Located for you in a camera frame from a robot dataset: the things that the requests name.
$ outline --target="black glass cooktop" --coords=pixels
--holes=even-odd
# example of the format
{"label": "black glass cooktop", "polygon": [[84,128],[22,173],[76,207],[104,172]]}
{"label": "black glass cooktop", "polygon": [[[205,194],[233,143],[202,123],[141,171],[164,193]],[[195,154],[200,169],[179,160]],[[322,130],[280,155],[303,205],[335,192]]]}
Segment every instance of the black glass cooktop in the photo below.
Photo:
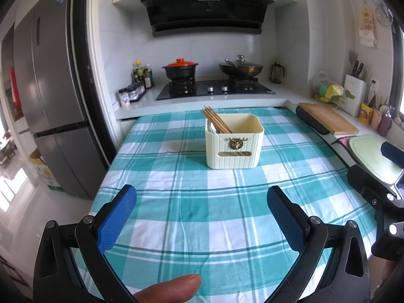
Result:
{"label": "black glass cooktop", "polygon": [[186,80],[170,82],[164,87],[156,100],[225,94],[275,94],[275,92],[258,83],[256,78],[248,80]]}

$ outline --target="range hood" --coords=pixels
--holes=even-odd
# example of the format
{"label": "range hood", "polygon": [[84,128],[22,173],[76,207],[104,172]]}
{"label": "range hood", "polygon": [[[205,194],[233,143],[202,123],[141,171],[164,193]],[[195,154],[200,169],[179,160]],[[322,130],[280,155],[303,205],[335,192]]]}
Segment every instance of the range hood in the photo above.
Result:
{"label": "range hood", "polygon": [[267,6],[276,0],[141,0],[153,36],[231,31],[261,34]]}

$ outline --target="refrigerator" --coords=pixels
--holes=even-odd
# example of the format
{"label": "refrigerator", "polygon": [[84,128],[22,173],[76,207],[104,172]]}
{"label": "refrigerator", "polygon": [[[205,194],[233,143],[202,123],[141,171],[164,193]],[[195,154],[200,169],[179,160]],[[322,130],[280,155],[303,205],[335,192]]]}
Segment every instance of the refrigerator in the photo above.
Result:
{"label": "refrigerator", "polygon": [[94,198],[116,150],[89,61],[86,0],[39,0],[14,28],[23,113],[63,190]]}

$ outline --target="human thumb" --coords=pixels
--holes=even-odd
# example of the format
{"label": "human thumb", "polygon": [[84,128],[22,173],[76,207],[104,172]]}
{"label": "human thumb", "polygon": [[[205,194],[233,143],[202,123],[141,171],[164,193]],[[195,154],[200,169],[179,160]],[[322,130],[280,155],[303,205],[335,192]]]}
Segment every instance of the human thumb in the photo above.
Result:
{"label": "human thumb", "polygon": [[190,300],[201,286],[199,274],[182,275],[170,281],[151,285],[134,294],[139,303],[183,303]]}

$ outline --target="teal plaid tablecloth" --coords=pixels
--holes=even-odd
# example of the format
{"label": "teal plaid tablecloth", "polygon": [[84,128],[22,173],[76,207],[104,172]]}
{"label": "teal plaid tablecloth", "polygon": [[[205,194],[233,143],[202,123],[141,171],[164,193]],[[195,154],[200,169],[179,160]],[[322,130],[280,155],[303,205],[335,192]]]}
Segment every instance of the teal plaid tablecloth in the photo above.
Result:
{"label": "teal plaid tablecloth", "polygon": [[[212,170],[206,165],[205,118],[199,111],[140,117],[120,148],[92,213],[126,183],[137,205],[106,258],[131,292],[187,273],[200,273],[194,301],[257,303],[276,288],[298,254],[266,204],[269,186],[324,222],[355,220],[368,255],[375,241],[372,208],[347,184],[334,151],[285,109],[220,109],[251,113],[265,135],[253,169]],[[306,293],[320,280],[329,251]],[[78,265],[90,292],[97,290]]]}

